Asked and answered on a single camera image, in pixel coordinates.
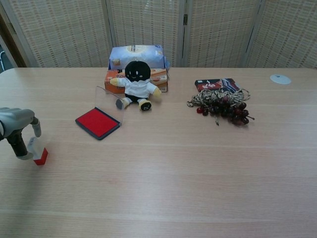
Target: grape cluster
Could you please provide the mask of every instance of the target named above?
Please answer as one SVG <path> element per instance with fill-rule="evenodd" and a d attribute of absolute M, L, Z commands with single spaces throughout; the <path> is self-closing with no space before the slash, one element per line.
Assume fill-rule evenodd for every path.
<path fill-rule="evenodd" d="M 213 101 L 209 107 L 201 106 L 197 108 L 197 113 L 203 114 L 204 116 L 207 116 L 210 113 L 215 117 L 217 125 L 219 125 L 217 115 L 229 118 L 235 125 L 246 125 L 249 123 L 248 118 L 254 120 L 253 117 L 249 116 L 249 111 L 245 109 L 246 107 L 246 103 L 232 105 L 230 103 L 230 98 L 224 96 L 223 98 Z"/>

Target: wood grain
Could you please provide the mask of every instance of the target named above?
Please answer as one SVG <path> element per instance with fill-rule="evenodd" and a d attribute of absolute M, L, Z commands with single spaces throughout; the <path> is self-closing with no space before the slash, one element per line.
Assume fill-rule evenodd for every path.
<path fill-rule="evenodd" d="M 274 84 L 275 73 L 292 83 Z M 96 141 L 74 120 L 105 74 L 0 74 L 0 107 L 34 110 L 50 153 L 39 168 L 0 143 L 1 238 L 316 237 L 317 71 L 172 68 L 160 103 L 129 106 L 122 127 Z M 250 90 L 248 127 L 216 126 L 186 106 L 196 79 L 219 77 Z"/>

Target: small red block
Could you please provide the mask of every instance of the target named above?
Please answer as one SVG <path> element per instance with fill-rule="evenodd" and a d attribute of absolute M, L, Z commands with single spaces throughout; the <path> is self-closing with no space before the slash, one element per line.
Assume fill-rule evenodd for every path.
<path fill-rule="evenodd" d="M 41 158 L 38 159 L 38 160 L 34 160 L 33 159 L 33 161 L 37 165 L 44 165 L 45 161 L 46 161 L 46 158 L 48 157 L 48 154 L 49 154 L 48 151 L 46 150 L 46 148 L 44 148 Z"/>

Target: woven folding screen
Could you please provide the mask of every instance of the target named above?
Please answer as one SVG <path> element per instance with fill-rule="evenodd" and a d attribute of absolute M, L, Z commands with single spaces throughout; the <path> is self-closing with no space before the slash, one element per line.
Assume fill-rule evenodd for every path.
<path fill-rule="evenodd" d="M 38 66 L 107 66 L 110 48 L 100 0 L 10 0 Z"/>
<path fill-rule="evenodd" d="M 317 1 L 267 0 L 246 66 L 317 68 Z"/>
<path fill-rule="evenodd" d="M 237 67 L 258 0 L 194 0 L 189 67 Z"/>
<path fill-rule="evenodd" d="M 108 14 L 113 20 L 114 44 L 162 45 L 171 66 L 176 66 L 180 1 L 107 0 Z"/>

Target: clear plastic lid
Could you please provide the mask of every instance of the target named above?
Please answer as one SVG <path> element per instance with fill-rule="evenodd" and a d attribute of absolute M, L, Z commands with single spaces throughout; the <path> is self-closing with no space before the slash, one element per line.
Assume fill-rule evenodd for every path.
<path fill-rule="evenodd" d="M 117 95 L 97 86 L 95 107 L 118 121 L 120 125 L 122 124 L 124 105 L 122 99 Z"/>

